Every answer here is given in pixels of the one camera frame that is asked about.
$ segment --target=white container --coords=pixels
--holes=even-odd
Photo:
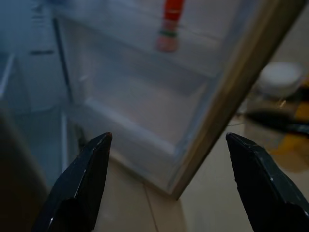
[[[298,63],[271,62],[263,68],[257,88],[263,94],[282,99],[294,94],[304,79],[304,68]]]

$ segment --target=beige floor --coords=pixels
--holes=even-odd
[[[95,231],[251,232],[225,141],[226,132],[242,135],[244,124],[230,124],[179,201],[161,197],[110,165]],[[290,177],[309,199],[309,171]]]

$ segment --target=open refrigerator door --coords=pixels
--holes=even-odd
[[[89,137],[111,131],[111,158],[168,194],[204,139],[203,124],[218,119],[220,125],[199,163],[304,4],[188,0],[177,28],[179,47],[164,53],[155,48],[163,1],[47,3],[72,93],[66,113]],[[256,50],[262,54],[253,67]],[[252,67],[242,72],[245,63]],[[228,106],[233,94],[236,102]]]

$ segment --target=black object on floor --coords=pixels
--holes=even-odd
[[[309,121],[293,118],[284,112],[258,110],[249,112],[245,116],[255,123],[279,132],[309,137]]]

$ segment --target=floor tile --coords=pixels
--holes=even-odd
[[[168,199],[150,188],[147,195],[159,232],[187,232],[181,201]]]
[[[188,232],[252,231],[225,140],[227,132],[242,135],[243,131],[242,124],[227,127],[181,196]]]
[[[95,232],[156,232],[142,183],[109,163]]]

